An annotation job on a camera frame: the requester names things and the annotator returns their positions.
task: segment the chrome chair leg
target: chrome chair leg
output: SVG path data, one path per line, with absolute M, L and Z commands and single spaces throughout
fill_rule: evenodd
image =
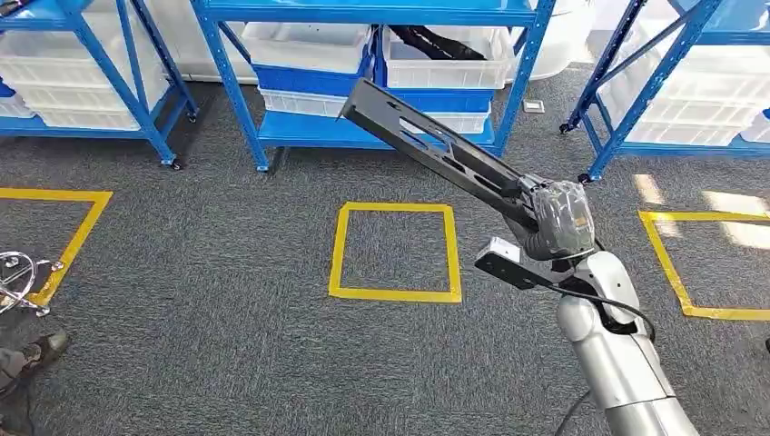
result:
M 28 255 L 21 252 L 2 252 L 0 253 L 0 265 L 4 265 L 9 274 L 3 276 L 0 269 L 0 297 L 4 296 L 5 305 L 0 306 L 0 314 L 10 311 L 16 306 L 35 310 L 37 316 L 46 316 L 51 312 L 47 305 L 35 304 L 25 297 L 32 291 L 37 278 L 38 267 L 40 265 L 50 264 L 51 273 L 64 268 L 61 262 L 52 262 L 48 260 L 33 261 Z

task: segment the person's leg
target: person's leg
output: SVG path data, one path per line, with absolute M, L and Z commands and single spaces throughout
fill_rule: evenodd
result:
M 56 360 L 67 343 L 67 334 L 58 332 L 41 336 L 18 352 L 0 348 L 0 397 L 10 393 L 19 380 Z
M 0 391 L 16 381 L 27 362 L 22 352 L 0 348 Z

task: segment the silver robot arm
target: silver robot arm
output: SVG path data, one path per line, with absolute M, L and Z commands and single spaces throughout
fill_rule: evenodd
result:
M 476 266 L 522 290 L 565 295 L 558 323 L 616 436 L 697 434 L 660 368 L 626 269 L 595 240 L 582 185 L 520 173 L 366 79 L 340 115 L 502 213 L 521 248 L 493 238 Z M 556 283 L 522 264 L 522 250 L 574 273 Z
M 599 296 L 639 307 L 626 268 L 609 252 L 593 253 L 581 261 L 575 277 Z M 572 342 L 591 395 L 605 411 L 612 434 L 697 435 L 660 367 L 655 346 L 643 321 L 635 314 L 601 304 L 605 318 L 619 325 L 635 324 L 637 332 L 618 334 L 593 302 L 565 295 L 558 304 L 558 325 Z

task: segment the stacked bins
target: stacked bins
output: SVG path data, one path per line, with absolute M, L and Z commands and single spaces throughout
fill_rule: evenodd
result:
M 381 33 L 385 85 L 448 128 L 479 134 L 489 119 L 495 90 L 505 86 L 515 59 L 510 32 L 505 27 L 436 25 L 429 29 L 473 48 L 486 60 L 429 59 L 385 27 Z
M 621 45 L 620 62 L 671 21 L 640 19 Z M 678 31 L 599 89 L 617 127 Z M 750 45 L 695 45 L 666 79 L 627 137 L 629 142 L 727 146 L 770 104 L 770 50 Z
M 86 12 L 84 18 L 136 94 L 118 15 Z M 132 16 L 130 22 L 143 87 L 152 111 L 168 90 L 169 82 L 139 20 Z M 48 126 L 140 129 L 114 86 L 72 32 L 6 32 L 0 36 L 0 75 Z
M 268 111 L 336 117 L 371 78 L 371 35 L 370 25 L 248 23 L 241 40 Z

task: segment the yellow floor tape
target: yellow floor tape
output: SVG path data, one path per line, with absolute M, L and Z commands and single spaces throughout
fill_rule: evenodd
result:
M 682 279 L 674 268 L 671 258 L 666 252 L 666 247 L 660 239 L 660 235 L 655 227 L 655 221 L 770 221 L 766 215 L 748 215 L 743 213 L 727 212 L 642 212 L 639 211 L 639 218 L 647 230 L 652 247 L 657 254 L 663 271 L 666 273 L 671 287 L 674 288 L 679 304 L 682 306 L 682 313 L 689 316 L 698 316 L 702 318 L 713 318 L 718 320 L 744 320 L 744 321 L 770 321 L 770 309 L 740 309 L 726 307 L 704 307 L 695 306 L 687 294 Z
M 64 268 L 52 273 L 48 278 L 48 282 L 45 283 L 40 292 L 29 294 L 29 301 L 41 305 L 48 304 L 48 302 L 51 301 L 54 293 L 56 293 L 56 289 L 59 287 L 59 283 L 62 282 L 64 275 L 72 265 L 74 257 L 80 251 L 80 247 L 83 246 L 85 238 L 88 237 L 88 233 L 94 228 L 96 221 L 99 219 L 99 216 L 102 214 L 102 211 L 107 206 L 107 203 L 112 196 L 113 193 L 109 191 L 59 191 L 50 189 L 0 188 L 0 199 L 94 203 L 75 232 L 72 240 L 67 244 L 62 256 L 59 258 L 59 261 L 64 263 Z
M 342 257 L 345 254 L 345 239 L 348 235 L 350 211 L 380 212 L 433 212 L 444 215 L 444 236 L 447 241 L 447 266 L 449 270 L 449 291 L 408 291 L 396 289 L 345 288 L 341 286 Z M 334 251 L 331 256 L 329 295 L 340 298 L 362 300 L 391 300 L 403 302 L 462 302 L 459 278 L 459 257 L 457 234 L 452 208 L 446 204 L 417 203 L 345 203 L 337 218 L 337 233 L 334 236 Z

